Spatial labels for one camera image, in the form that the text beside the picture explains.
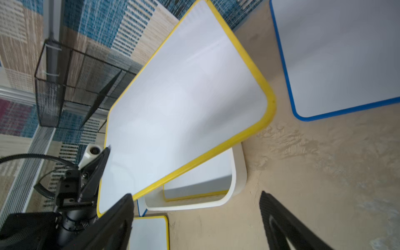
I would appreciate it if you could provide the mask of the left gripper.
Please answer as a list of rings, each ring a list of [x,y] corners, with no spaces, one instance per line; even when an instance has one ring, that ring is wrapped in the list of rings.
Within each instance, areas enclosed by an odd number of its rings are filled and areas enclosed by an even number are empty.
[[[68,170],[57,185],[55,209],[89,209],[94,207],[93,198],[97,196],[110,149],[79,170]]]

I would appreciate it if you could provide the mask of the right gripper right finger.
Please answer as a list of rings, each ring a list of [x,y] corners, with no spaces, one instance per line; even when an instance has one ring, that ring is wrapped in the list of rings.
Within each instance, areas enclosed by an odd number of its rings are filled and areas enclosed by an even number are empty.
[[[296,250],[332,249],[270,193],[261,193],[259,208],[271,250],[289,250],[291,245]]]

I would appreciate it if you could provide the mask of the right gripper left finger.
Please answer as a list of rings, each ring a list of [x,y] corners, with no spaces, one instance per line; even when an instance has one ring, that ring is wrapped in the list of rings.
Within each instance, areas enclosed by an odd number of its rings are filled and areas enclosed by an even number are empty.
[[[96,223],[85,229],[63,249],[126,250],[132,230],[133,210],[132,195],[124,195]]]

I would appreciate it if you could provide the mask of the white plastic storage box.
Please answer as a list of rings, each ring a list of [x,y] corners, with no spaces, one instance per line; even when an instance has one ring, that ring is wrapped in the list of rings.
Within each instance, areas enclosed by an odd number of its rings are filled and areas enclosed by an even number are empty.
[[[231,148],[233,150],[232,181],[227,193],[215,193],[204,197],[193,197],[189,199],[166,201],[162,185],[160,188],[145,195],[148,211],[178,211],[218,207],[226,204],[233,196],[239,194],[247,182],[247,169],[244,159],[242,144]]]

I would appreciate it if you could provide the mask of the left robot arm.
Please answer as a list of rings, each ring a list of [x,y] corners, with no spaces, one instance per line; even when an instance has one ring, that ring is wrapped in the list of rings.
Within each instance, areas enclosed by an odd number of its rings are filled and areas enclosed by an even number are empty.
[[[34,189],[54,201],[53,212],[10,214],[1,228],[2,250],[62,249],[97,220],[96,206],[100,180],[110,149],[98,151],[93,160],[80,167],[65,159],[43,154],[17,154],[1,158],[1,163],[17,159],[44,159],[68,170],[59,179],[55,192],[38,181]]]

